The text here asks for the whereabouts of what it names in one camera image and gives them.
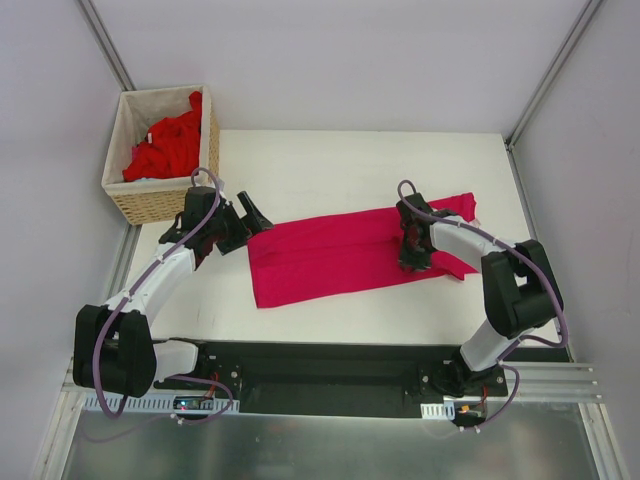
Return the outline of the magenta t shirt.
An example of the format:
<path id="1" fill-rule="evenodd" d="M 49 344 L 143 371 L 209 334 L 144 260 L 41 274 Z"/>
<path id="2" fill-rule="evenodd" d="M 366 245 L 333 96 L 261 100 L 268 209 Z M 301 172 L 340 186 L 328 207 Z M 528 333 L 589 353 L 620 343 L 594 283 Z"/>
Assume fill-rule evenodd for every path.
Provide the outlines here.
<path id="1" fill-rule="evenodd" d="M 477 272 L 448 253 L 437 253 L 423 272 L 403 269 L 403 231 L 394 207 L 280 223 L 249 240 L 256 306 L 275 308 L 332 295 Z"/>

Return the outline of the wicker laundry basket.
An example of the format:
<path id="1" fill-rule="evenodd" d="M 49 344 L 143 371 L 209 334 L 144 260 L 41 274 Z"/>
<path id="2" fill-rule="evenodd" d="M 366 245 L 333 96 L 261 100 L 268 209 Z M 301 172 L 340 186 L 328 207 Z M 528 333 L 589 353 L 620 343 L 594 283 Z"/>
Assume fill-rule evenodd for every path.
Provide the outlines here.
<path id="1" fill-rule="evenodd" d="M 216 173 L 220 129 L 207 86 L 128 91 L 120 95 L 101 185 L 132 225 L 169 220 L 183 208 L 186 191 L 191 186 L 190 176 L 125 182 L 122 171 L 132 161 L 132 149 L 146 139 L 152 125 L 190 109 L 189 95 L 194 91 L 202 93 L 199 166 Z"/>

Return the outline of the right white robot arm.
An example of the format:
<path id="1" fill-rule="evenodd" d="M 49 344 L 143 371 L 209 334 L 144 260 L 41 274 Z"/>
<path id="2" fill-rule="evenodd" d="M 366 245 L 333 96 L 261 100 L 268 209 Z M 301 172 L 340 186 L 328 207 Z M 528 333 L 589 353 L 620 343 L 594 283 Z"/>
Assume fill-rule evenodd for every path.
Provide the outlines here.
<path id="1" fill-rule="evenodd" d="M 460 398 L 487 382 L 500 363 L 533 331 L 559 321 L 559 340 L 567 343 L 564 304 L 544 247 L 536 240 L 506 242 L 472 225 L 449 209 L 435 210 L 415 192 L 396 204 L 403 239 L 398 262 L 424 271 L 446 253 L 472 267 L 482 278 L 486 319 L 451 359 L 430 375 L 440 394 Z"/>

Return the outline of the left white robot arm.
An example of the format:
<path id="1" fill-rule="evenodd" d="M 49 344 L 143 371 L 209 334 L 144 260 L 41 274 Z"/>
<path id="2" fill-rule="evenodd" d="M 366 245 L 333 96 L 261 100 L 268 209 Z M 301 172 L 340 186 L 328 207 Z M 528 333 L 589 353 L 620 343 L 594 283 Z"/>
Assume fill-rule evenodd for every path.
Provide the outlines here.
<path id="1" fill-rule="evenodd" d="M 155 340 L 151 326 L 175 289 L 213 250 L 226 255 L 273 229 L 247 192 L 237 195 L 245 210 L 213 187 L 187 190 L 184 208 L 160 236 L 142 272 L 100 305 L 76 316 L 72 377 L 76 385 L 139 398 L 156 382 L 176 376 L 188 388 L 204 387 L 210 363 L 197 341 Z"/>

